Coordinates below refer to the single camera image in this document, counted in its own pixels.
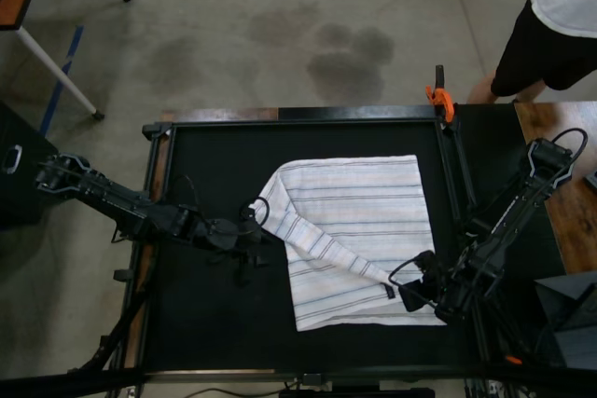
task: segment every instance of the clamp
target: clamp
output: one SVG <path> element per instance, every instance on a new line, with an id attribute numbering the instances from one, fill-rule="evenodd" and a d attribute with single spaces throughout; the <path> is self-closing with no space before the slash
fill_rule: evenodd
<path id="1" fill-rule="evenodd" d="M 444 121 L 450 125 L 454 120 L 454 103 L 451 95 L 444 89 L 444 83 L 444 66 L 436 65 L 436 87 L 431 90 L 431 86 L 427 86 L 425 92 L 431 104 L 443 107 Z"/>

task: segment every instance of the black table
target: black table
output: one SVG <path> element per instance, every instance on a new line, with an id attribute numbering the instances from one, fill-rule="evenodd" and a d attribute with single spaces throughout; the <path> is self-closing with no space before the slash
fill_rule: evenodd
<path id="1" fill-rule="evenodd" d="M 458 113 L 474 187 L 483 200 L 517 169 L 524 137 L 513 105 L 461 106 Z M 185 174 L 208 215 L 233 218 L 288 160 L 415 154 L 437 254 L 450 261 L 460 252 L 451 196 L 458 199 L 463 192 L 453 149 L 442 143 L 432 107 L 200 111 L 187 119 L 149 135 L 146 188 L 154 199 L 171 186 L 169 200 L 191 203 L 184 184 L 172 186 Z M 319 373 L 380 380 L 473 376 L 481 363 L 503 360 L 493 326 L 481 313 L 443 327 L 336 325 L 298 333 L 282 243 L 268 254 L 271 265 L 238 289 L 234 266 L 208 266 L 205 251 L 172 243 L 159 250 L 136 246 L 135 281 L 127 296 L 154 255 L 156 291 L 113 365 L 140 366 L 154 379 L 281 380 Z M 533 262 L 539 258 L 540 264 Z M 532 279 L 564 273 L 544 209 L 512 247 L 507 269 L 505 292 L 512 294 L 513 309 L 523 311 L 522 329 L 536 335 L 543 318 L 532 308 L 537 305 Z"/>

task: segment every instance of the striped shirt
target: striped shirt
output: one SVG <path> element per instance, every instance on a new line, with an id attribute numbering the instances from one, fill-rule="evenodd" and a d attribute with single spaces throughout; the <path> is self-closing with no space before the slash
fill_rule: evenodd
<path id="1" fill-rule="evenodd" d="M 297 329 L 338 323 L 440 325 L 425 306 L 389 298 L 388 273 L 433 250 L 415 156 L 298 160 L 280 167 L 261 195 L 264 228 L 285 242 Z M 253 207 L 261 221 L 266 207 Z M 399 282 L 421 277 L 408 265 Z"/>

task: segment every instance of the black box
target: black box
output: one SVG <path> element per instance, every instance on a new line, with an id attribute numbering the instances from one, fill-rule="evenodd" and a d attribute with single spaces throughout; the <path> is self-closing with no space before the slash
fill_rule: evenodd
<path id="1" fill-rule="evenodd" d="M 35 189 L 38 162 L 58 150 L 0 103 L 0 226 L 39 221 L 44 198 Z"/>

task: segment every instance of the floor stain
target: floor stain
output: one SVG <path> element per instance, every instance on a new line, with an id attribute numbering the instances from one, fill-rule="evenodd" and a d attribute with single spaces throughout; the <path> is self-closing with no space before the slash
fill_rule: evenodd
<path id="1" fill-rule="evenodd" d="M 315 55 L 307 73 L 319 97 L 328 104 L 371 104 L 382 97 L 379 67 L 349 51 Z"/>
<path id="2" fill-rule="evenodd" d="M 317 95 L 327 104 L 367 105 L 382 99 L 382 66 L 394 58 L 394 40 L 374 27 L 353 34 L 350 28 L 329 23 L 315 35 L 321 48 L 307 64 Z"/>
<path id="3" fill-rule="evenodd" d="M 265 47 L 295 44 L 319 21 L 316 4 L 299 5 L 293 9 L 275 9 L 254 16 L 249 22 L 248 37 Z"/>
<path id="4" fill-rule="evenodd" d="M 354 35 L 352 49 L 377 64 L 389 64 L 394 58 L 394 40 L 375 27 L 359 30 Z"/>
<path id="5" fill-rule="evenodd" d="M 225 62 L 226 72 L 234 79 L 247 96 L 258 103 L 255 83 L 259 76 L 259 62 L 253 58 L 230 59 Z"/>
<path id="6" fill-rule="evenodd" d="M 353 41 L 353 32 L 346 25 L 327 23 L 315 36 L 319 47 L 347 48 Z"/>
<path id="7" fill-rule="evenodd" d="M 153 49 L 139 67 L 139 76 L 164 96 L 198 86 L 202 74 L 195 62 L 199 43 L 190 36 L 166 41 Z"/>

